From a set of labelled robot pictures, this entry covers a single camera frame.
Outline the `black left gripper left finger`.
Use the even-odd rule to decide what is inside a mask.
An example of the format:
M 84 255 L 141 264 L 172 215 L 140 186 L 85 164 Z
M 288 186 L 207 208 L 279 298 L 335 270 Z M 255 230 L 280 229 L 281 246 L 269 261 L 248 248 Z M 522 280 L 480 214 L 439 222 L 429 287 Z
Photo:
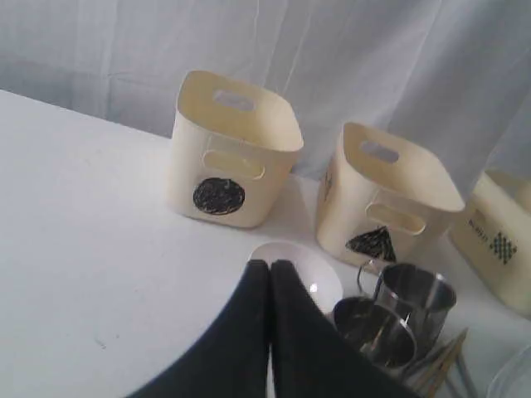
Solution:
M 265 397 L 270 345 L 270 270 L 247 262 L 216 319 L 171 366 L 132 397 Z

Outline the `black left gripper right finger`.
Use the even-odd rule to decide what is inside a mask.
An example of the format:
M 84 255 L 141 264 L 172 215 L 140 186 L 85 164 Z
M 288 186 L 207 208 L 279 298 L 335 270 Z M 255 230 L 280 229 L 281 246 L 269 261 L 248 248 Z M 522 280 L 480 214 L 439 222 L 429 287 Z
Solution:
M 270 267 L 272 369 L 277 397 L 416 397 L 354 351 L 307 293 L 294 265 Z

